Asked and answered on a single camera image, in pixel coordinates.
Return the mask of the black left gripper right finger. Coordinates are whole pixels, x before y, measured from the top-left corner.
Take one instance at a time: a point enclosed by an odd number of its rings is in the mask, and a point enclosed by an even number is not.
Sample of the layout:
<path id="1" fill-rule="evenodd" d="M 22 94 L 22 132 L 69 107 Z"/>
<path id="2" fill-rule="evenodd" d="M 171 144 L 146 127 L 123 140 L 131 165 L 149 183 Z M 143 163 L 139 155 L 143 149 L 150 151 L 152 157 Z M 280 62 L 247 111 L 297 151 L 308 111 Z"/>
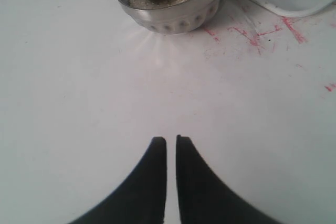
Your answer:
<path id="1" fill-rule="evenodd" d="M 233 192 L 181 135 L 176 137 L 176 186 L 181 223 L 278 223 Z"/>

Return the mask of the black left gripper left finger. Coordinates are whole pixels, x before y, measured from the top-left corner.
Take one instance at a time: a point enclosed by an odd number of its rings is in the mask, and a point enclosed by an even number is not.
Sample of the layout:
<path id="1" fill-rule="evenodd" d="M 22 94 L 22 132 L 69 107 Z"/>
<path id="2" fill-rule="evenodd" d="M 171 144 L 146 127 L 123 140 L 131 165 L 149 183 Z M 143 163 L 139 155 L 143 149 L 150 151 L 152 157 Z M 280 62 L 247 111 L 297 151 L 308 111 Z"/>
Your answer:
<path id="1" fill-rule="evenodd" d="M 163 223 L 166 190 L 166 140 L 154 137 L 117 189 L 72 223 Z"/>

